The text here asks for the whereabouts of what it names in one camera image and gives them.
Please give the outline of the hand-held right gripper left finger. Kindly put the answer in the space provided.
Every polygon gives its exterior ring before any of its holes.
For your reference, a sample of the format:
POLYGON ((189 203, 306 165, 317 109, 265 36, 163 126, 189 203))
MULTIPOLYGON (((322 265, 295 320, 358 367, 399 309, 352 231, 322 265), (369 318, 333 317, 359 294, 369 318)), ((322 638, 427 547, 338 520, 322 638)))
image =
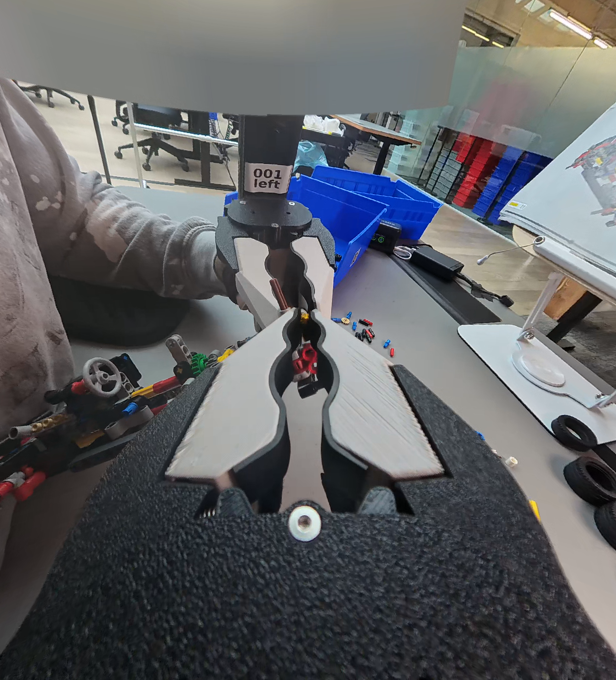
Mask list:
POLYGON ((287 310, 222 363, 165 470, 171 482, 239 488, 279 511, 290 461, 283 395, 295 370, 296 310, 287 310))

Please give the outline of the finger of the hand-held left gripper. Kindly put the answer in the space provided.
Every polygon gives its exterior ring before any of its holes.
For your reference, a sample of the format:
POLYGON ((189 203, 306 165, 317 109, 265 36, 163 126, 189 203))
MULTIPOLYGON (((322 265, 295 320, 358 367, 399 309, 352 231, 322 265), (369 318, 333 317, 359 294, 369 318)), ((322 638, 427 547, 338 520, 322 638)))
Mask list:
POLYGON ((335 271, 316 237, 303 236, 291 244, 292 253, 298 258, 298 302, 321 317, 331 318, 335 271))
POLYGON ((234 248, 238 267, 235 274, 238 301, 252 314, 254 327, 261 332, 284 313, 279 310, 269 280, 276 278, 282 288, 288 251, 270 249, 250 237, 235 239, 234 248))

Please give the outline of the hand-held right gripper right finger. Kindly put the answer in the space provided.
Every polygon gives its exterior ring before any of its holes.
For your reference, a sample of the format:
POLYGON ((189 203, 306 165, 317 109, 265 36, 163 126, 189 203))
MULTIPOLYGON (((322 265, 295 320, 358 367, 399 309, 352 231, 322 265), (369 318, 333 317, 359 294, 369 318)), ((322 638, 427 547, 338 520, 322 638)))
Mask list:
POLYGON ((391 361, 319 311, 311 342, 326 390, 321 412, 321 481, 331 511, 357 511, 373 488, 433 480, 445 467, 391 361))

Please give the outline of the multicoloured toy brick car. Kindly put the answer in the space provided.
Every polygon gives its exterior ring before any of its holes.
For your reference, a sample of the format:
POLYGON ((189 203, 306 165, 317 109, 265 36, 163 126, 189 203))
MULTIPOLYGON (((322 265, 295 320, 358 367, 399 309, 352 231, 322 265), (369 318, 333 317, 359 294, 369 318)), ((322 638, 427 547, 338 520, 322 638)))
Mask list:
MULTIPOLYGON (((311 342, 311 320, 302 326, 300 315, 296 310, 295 376, 291 384, 311 394, 320 388, 318 352, 311 342)), ((231 347, 221 356, 204 355, 198 361, 179 335, 171 336, 167 346, 179 359, 174 376, 146 387, 131 382, 129 369, 135 366, 126 354, 90 359, 80 376, 47 394, 46 401, 53 410, 14 427, 0 441, 0 506, 6 498, 22 503, 60 472, 110 459, 129 443, 137 442, 138 434, 160 412, 166 409, 168 415, 174 415, 171 404, 179 404, 199 390, 192 414, 185 417, 183 425, 176 426, 176 442, 167 455, 166 469, 218 369, 245 344, 231 347)))

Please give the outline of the person's left forearm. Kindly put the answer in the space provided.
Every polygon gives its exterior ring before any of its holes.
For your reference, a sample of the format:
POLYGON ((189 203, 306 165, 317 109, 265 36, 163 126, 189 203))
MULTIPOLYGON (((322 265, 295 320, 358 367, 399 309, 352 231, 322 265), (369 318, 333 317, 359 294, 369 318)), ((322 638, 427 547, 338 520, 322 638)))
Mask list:
POLYGON ((165 298, 227 295, 210 222, 155 214, 74 161, 23 171, 21 181, 49 275, 165 298))

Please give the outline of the grey desk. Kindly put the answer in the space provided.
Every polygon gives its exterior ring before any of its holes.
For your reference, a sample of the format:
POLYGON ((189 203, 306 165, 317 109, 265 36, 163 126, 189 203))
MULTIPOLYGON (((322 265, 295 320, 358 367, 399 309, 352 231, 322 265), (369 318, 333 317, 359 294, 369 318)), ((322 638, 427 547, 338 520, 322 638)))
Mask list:
POLYGON ((404 483, 406 514, 197 517, 202 485, 162 480, 158 417, 91 494, 36 602, 26 569, 74 519, 45 492, 21 532, 0 511, 0 679, 616 679, 515 481, 409 371, 400 384, 445 467, 404 483))

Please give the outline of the background office desk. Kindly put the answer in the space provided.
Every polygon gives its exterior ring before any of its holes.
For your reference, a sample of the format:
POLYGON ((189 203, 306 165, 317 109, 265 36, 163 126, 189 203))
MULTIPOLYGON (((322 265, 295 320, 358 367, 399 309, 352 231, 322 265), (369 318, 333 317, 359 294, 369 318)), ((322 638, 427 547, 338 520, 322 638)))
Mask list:
POLYGON ((349 126, 357 130, 358 132, 366 133, 368 136, 375 138, 381 142, 380 152, 377 156, 375 163, 374 175, 381 175, 383 168, 386 164, 386 158, 388 156, 388 151, 391 146, 409 146, 416 148, 422 145, 422 141, 415 138, 409 137, 407 135, 401 134, 391 129, 357 118, 355 115, 350 114, 330 114, 331 118, 338 120, 340 123, 349 126))
POLYGON ((184 150, 189 150, 189 149, 194 149, 195 152, 199 153, 200 159, 199 160, 189 160, 188 164, 190 166, 191 162, 198 162, 199 164, 199 169, 200 169, 200 179, 199 180, 192 180, 192 179, 185 179, 178 177, 176 178, 173 183, 175 186, 183 186, 187 188, 201 188, 201 189, 206 189, 206 190, 211 190, 211 191, 223 191, 223 192, 232 192, 236 190, 236 184, 235 180, 233 179, 233 174, 232 171, 230 170, 229 167, 229 159, 226 154, 223 152, 219 153, 219 160, 215 160, 212 155, 212 150, 219 150, 219 149, 236 149, 238 144, 235 140, 228 140, 228 139, 222 139, 220 137, 212 136, 208 133, 202 133, 202 132, 196 132, 194 130, 195 127, 195 122, 196 122, 196 116, 194 112, 188 112, 187 113, 187 120, 184 118, 184 123, 181 125, 181 129, 160 129, 159 127, 154 127, 154 126, 149 126, 145 124, 138 124, 134 122, 134 116, 133 116, 133 104, 134 103, 127 103, 128 104, 128 109, 129 109, 129 134, 131 136, 132 142, 131 145, 124 145, 120 148, 117 148, 115 155, 117 158, 120 157, 121 153, 129 148, 133 148, 134 150, 134 157, 135 157, 135 164, 136 164, 136 169, 137 169, 137 176, 139 178, 139 181, 143 183, 143 185, 146 184, 146 177, 145 173, 148 173, 150 171, 145 171, 142 167, 142 163, 144 161, 145 155, 142 152, 141 149, 137 148, 137 142, 139 140, 144 139, 145 137, 149 137, 149 134, 146 133, 146 131, 154 131, 154 132, 163 132, 166 134, 169 134, 171 136, 171 139, 169 140, 169 143, 172 144, 175 147, 184 149, 184 150), (213 164, 219 163, 223 165, 223 167, 226 169, 228 178, 229 178, 229 183, 216 183, 212 181, 211 179, 211 166, 213 164))

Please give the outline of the blue plastic bin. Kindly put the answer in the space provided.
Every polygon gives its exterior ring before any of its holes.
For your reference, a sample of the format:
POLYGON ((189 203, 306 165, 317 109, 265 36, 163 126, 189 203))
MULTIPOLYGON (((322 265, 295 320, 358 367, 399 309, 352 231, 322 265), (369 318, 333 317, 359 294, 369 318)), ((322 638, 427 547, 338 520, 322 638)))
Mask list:
MULTIPOLYGON (((384 204, 306 176, 291 178, 288 197, 290 205, 300 202, 309 208, 332 235, 336 261, 334 285, 337 285, 367 249, 385 211, 384 204)), ((237 198, 226 198, 224 208, 234 199, 237 198)), ((285 288, 298 286, 297 265, 298 258, 290 245, 285 288)))
POLYGON ((440 200, 404 180, 331 166, 318 166, 312 178, 355 192, 387 206, 384 220, 401 228, 401 239, 418 241, 439 212, 440 200))

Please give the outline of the blue plastic bag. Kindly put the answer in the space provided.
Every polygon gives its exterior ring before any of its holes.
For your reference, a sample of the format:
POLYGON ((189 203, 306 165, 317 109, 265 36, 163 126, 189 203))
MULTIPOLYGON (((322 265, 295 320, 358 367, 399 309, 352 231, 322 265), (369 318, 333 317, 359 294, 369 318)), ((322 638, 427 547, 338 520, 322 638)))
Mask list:
POLYGON ((298 142, 292 174, 295 176, 306 175, 310 177, 315 169, 321 166, 329 166, 322 146, 312 141, 300 140, 298 142))

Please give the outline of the black battery pack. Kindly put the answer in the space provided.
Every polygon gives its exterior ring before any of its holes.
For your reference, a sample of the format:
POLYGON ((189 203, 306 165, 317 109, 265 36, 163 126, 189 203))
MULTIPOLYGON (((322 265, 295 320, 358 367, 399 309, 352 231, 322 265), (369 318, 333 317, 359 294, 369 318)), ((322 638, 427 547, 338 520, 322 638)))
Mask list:
POLYGON ((402 226, 400 224, 389 220, 381 220, 371 237, 369 248, 392 255, 401 234, 402 226))

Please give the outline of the group of small toy pins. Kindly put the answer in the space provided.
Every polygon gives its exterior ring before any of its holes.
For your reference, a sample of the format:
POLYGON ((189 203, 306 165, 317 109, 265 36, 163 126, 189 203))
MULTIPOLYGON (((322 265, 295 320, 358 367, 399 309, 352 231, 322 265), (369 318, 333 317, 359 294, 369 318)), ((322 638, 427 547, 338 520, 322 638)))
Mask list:
POLYGON ((385 328, 374 323, 371 315, 359 316, 350 310, 344 313, 333 312, 330 318, 333 324, 345 328, 357 341, 381 352, 390 360, 397 356, 393 338, 385 333, 385 328))

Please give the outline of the black power adapter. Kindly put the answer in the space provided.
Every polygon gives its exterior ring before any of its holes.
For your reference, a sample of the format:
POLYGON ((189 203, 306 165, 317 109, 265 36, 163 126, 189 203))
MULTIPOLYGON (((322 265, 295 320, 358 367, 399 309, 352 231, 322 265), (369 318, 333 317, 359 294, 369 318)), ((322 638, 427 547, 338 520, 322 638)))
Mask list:
POLYGON ((410 263, 445 282, 457 278, 464 268, 464 264, 451 258, 428 244, 420 244, 411 252, 410 263))

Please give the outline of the black office chair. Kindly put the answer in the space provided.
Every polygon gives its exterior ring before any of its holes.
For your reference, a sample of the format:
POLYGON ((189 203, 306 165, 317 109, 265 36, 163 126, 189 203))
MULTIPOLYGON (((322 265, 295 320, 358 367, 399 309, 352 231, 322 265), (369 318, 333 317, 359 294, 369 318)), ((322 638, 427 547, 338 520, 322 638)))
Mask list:
MULTIPOLYGON (((178 109, 169 107, 143 106, 134 103, 133 105, 134 122, 154 126, 160 129, 181 129, 184 123, 182 112, 178 109)), ((128 135, 130 117, 127 102, 116 100, 116 115, 112 120, 112 125, 117 127, 122 124, 122 131, 128 135)), ((149 137, 145 137, 137 142, 137 148, 141 149, 145 155, 142 167, 145 171, 151 171, 150 160, 159 155, 160 150, 175 157, 184 171, 189 171, 189 160, 199 160, 200 156, 194 149, 184 150, 169 143, 171 136, 163 132, 146 131, 149 137)))

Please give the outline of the white book stand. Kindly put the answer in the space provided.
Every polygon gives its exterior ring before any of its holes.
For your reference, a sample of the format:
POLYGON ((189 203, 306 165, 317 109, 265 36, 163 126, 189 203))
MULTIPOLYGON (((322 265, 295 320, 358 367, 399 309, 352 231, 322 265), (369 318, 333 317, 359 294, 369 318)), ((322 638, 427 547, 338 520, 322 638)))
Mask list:
POLYGON ((551 237, 527 245, 556 267, 521 327, 462 325, 460 338, 550 433, 551 421, 571 415, 584 422, 598 444, 616 442, 616 388, 603 394, 535 334, 535 326, 563 278, 569 277, 616 304, 616 274, 551 237))

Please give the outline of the stack of red and blue bins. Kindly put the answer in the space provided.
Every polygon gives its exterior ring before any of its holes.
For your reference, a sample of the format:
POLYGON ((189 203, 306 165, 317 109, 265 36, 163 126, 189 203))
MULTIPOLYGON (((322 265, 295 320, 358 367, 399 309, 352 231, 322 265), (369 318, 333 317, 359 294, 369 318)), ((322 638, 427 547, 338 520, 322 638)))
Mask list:
POLYGON ((486 226, 505 230, 501 211, 552 158, 434 125, 420 152, 421 188, 467 211, 486 226))

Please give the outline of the instruction booklet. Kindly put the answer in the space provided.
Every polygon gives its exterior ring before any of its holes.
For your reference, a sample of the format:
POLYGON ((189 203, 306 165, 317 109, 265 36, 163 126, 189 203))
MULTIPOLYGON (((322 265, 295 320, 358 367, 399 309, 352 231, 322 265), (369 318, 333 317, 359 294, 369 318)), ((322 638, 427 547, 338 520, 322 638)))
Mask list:
POLYGON ((500 219, 544 237, 569 271, 616 277, 616 103, 508 200, 500 219))

